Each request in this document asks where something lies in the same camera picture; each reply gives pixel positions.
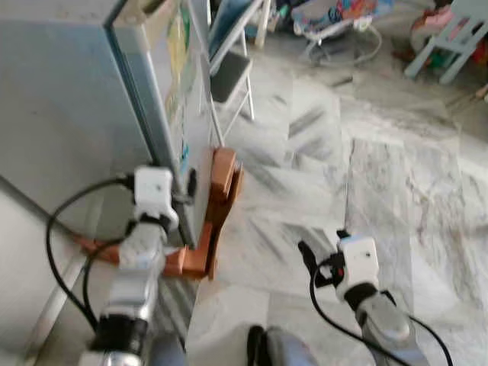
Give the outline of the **grey robot leg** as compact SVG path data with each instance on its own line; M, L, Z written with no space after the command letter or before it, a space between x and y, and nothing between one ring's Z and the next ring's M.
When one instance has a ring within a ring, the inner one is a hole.
M184 342L177 332L160 332L150 342L146 366L188 366Z
M248 366L319 366L308 345L279 326L252 325L246 356Z

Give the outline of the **grey left robot leg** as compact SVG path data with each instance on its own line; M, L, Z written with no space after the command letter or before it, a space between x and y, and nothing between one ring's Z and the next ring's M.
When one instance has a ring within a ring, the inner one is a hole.
M184 342L177 332L160 332L150 342L146 366L188 366Z

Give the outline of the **orange brick fridge base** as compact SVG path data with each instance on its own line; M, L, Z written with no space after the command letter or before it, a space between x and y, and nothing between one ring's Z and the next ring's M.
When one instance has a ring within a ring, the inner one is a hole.
M235 151L226 147L216 149L210 164L209 198L198 244L174 244L169 236L177 233L178 227L167 231L149 217L137 220L133 215L121 239L91 239L80 234L73 238L88 254L118 266L138 269L157 266L167 278L215 278L220 237L230 210L240 195L242 178L243 171ZM102 188L121 186L131 193L133 200L133 180L133 173L118 175L85 188L80 196Z

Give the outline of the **light blue small chair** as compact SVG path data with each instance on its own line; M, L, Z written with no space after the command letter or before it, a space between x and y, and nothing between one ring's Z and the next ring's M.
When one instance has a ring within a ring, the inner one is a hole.
M451 7L453 17L439 34L432 36L425 48L415 53L403 74L415 78L424 69L440 69L439 83L454 81L467 62L475 59L475 53L487 35L485 20L475 18Z

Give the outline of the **yellow green door sticker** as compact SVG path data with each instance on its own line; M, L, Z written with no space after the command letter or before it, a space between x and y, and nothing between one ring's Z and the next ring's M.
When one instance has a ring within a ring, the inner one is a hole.
M186 10L185 0L175 3L175 11L167 29L167 47L171 71L170 91L166 95L168 126L173 129L184 115L188 80L186 66L191 55L191 15Z

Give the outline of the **white folding chair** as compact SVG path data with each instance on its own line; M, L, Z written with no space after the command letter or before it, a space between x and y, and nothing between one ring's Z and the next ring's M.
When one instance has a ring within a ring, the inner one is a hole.
M241 117L253 117L252 49L266 35L275 0L208 0L210 98L217 132L229 133Z

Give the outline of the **grey fridge cabinet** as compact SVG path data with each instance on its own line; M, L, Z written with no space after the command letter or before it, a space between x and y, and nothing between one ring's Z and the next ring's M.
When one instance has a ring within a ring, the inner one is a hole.
M120 235L122 188L83 188L153 163L111 33L126 0L0 0L0 178L43 216Z

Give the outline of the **grey right robot leg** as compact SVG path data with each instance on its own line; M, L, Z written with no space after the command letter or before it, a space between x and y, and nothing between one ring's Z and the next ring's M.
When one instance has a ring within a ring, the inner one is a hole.
M248 366L319 366L308 345L279 326L252 325L246 356Z

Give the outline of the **colourful baby bouncer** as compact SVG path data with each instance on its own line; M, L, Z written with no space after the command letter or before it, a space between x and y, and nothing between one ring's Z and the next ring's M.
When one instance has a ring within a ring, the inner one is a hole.
M393 0L306 0L289 11L295 35L306 40L299 59L315 66L353 67L375 59L383 46L383 35L375 27L375 18L393 9ZM336 59L328 51L328 42L370 34L375 46L363 50L363 44L352 40L351 59Z

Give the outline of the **pink toy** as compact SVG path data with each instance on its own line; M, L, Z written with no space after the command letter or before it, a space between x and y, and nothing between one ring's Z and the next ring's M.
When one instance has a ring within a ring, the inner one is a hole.
M422 51L429 39L439 34L451 20L454 0L435 0L435 7L424 10L410 28L410 46L415 53Z

